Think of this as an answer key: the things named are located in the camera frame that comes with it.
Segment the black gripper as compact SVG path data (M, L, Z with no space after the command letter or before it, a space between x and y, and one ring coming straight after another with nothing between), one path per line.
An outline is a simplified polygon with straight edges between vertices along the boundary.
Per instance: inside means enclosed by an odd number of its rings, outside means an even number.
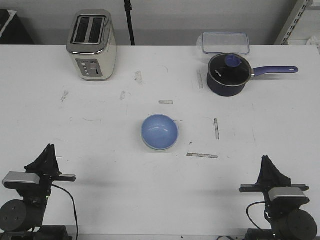
M53 176L47 175L50 172L48 162L51 150L51 172ZM75 182L74 174L62 174L56 157L54 144L48 144L39 157L32 163L24 167L26 173L45 174L40 177L39 187L27 190L17 190L18 194L24 199L46 199L51 195L53 182Z
M267 179L272 186L264 186L267 183ZM261 158L261 166L258 175L257 182L255 184L241 184L239 188L240 193L262 193L264 200L270 206L284 207L290 206L292 208L299 208L304 204L293 203L291 201L286 202L272 202L269 198L268 192L273 188L300 188L303 193L309 190L309 187L305 184L293 184L291 179L283 175L277 167L273 164L271 159L267 155L263 155Z

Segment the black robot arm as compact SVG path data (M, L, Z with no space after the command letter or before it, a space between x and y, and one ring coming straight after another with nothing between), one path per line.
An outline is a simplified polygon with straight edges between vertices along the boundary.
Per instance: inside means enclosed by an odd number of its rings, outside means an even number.
M265 210L263 216L270 224L270 229L258 227L251 217L255 229L249 228L246 240L314 240L318 228L315 219L300 209L310 202L304 194L309 190L305 184L292 184L291 179L283 175L264 155L255 184L242 184L241 193L262 193Z
M62 174L53 144L24 167L24 172L10 171L2 181L5 188L21 197L0 209L2 240L71 240L65 225L43 225L54 182L75 182L74 174Z

